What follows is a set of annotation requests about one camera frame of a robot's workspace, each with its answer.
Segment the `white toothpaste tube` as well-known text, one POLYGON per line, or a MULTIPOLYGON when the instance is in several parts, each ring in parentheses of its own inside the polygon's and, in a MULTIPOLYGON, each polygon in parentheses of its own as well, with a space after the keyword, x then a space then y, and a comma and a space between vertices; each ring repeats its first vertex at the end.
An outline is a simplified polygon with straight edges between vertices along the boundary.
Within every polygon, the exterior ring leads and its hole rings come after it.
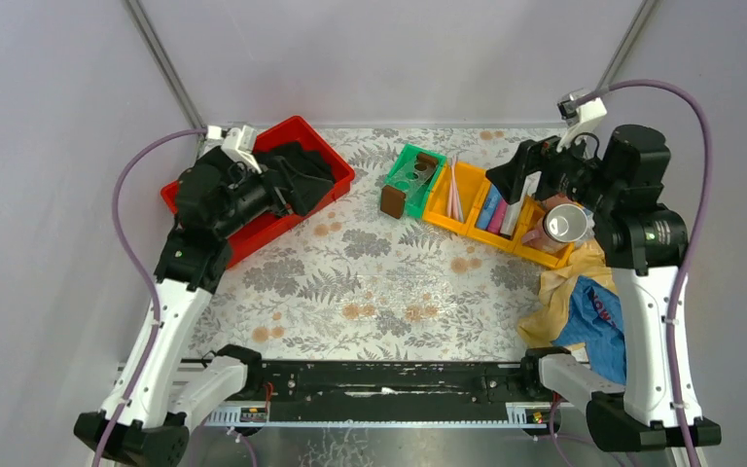
POLYGON ((527 196, 530 195, 531 188, 536 188, 536 176, 529 175, 526 177, 523 183, 523 190, 520 199, 512 204, 509 204, 506 209, 506 216, 501 225, 500 234, 512 236, 516 228, 516 224, 527 196))

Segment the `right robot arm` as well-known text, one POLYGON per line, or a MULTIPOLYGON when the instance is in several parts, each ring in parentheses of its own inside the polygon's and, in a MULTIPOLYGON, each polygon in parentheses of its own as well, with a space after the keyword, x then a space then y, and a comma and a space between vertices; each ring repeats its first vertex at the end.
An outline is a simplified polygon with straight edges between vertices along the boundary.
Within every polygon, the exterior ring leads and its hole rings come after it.
POLYGON ((525 353, 518 378, 528 399, 555 393, 585 416, 607 452, 716 446, 718 423, 702 413, 690 374, 685 331, 685 258, 693 241, 682 217, 659 202, 670 161, 664 135, 618 126, 602 158, 557 137, 522 142, 511 160, 486 173, 502 198, 521 198, 525 178, 540 174, 535 197, 564 195, 592 212, 594 236, 621 302, 625 381, 616 384, 564 349, 525 353))

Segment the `pink toothpaste tube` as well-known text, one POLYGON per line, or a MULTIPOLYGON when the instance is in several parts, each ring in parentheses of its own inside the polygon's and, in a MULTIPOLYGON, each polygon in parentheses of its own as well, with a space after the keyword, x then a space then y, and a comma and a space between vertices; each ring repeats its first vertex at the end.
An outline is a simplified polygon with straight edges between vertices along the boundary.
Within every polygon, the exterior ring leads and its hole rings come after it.
POLYGON ((499 234, 501 232, 506 213, 508 209, 508 204, 504 200, 499 200, 492 217, 486 227, 486 230, 491 234, 499 234))

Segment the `clear acrylic toiletry tray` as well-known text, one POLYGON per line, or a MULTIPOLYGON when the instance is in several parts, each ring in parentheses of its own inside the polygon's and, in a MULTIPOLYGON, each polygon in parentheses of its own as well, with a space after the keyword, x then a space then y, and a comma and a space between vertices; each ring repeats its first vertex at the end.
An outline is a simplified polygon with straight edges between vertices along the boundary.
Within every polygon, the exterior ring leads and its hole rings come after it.
POLYGON ((436 174, 439 161, 433 156, 419 152, 390 175, 381 190, 381 212, 401 219, 407 214, 409 202, 423 191, 423 187, 436 174))

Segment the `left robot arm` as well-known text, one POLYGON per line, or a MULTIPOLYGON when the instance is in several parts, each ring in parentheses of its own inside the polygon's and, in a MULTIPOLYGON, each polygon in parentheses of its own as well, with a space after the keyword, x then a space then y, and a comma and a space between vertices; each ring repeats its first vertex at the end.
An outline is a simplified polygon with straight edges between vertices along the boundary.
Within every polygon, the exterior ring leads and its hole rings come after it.
POLYGON ((173 226, 145 274, 151 303, 140 333, 114 390, 74 426, 94 465, 175 466, 192 432, 229 396, 260 393, 260 355, 252 350, 217 355, 178 394, 171 385, 231 260, 230 237, 265 214, 311 213, 335 183, 324 157, 299 142, 250 156, 216 146, 179 176, 173 226))

